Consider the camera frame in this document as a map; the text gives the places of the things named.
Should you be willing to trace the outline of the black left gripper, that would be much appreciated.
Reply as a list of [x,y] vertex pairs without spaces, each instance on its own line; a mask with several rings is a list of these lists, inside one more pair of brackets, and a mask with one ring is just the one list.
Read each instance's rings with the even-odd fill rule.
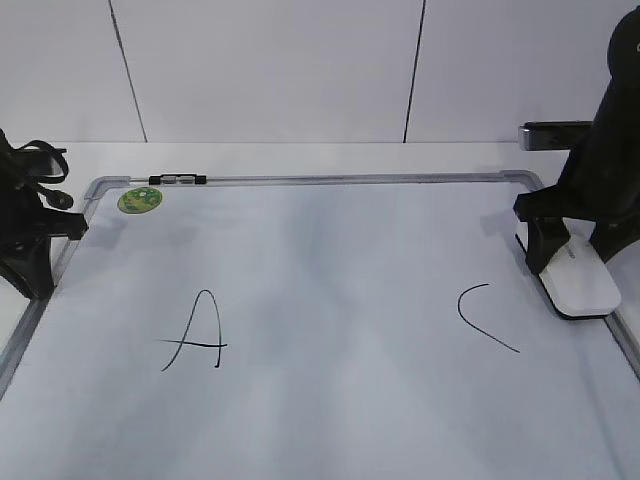
[[46,299],[54,290],[51,240],[82,239],[88,230],[85,217],[72,213],[71,195],[61,183],[40,183],[44,177],[27,173],[24,153],[41,150],[60,161],[66,173],[66,150],[42,140],[12,146],[1,136],[1,276],[27,299]]

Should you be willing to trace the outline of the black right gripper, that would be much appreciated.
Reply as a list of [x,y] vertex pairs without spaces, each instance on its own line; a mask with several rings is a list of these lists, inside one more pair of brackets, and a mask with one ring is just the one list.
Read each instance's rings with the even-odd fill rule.
[[595,224],[590,244],[604,263],[639,240],[639,218],[632,217],[639,213],[637,85],[609,82],[591,127],[570,150],[557,182],[518,195],[514,213],[528,221],[526,264],[532,273],[541,273],[570,240],[562,217],[624,220]]

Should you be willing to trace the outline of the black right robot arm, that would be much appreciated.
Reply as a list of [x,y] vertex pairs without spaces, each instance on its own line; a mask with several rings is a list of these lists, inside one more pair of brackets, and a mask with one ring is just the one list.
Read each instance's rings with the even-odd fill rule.
[[541,273],[570,238],[566,219],[590,221],[589,238],[603,262],[639,239],[639,12],[616,25],[607,49],[610,81],[594,119],[526,122],[529,151],[566,149],[557,182],[518,195],[513,210],[526,223],[526,264]]

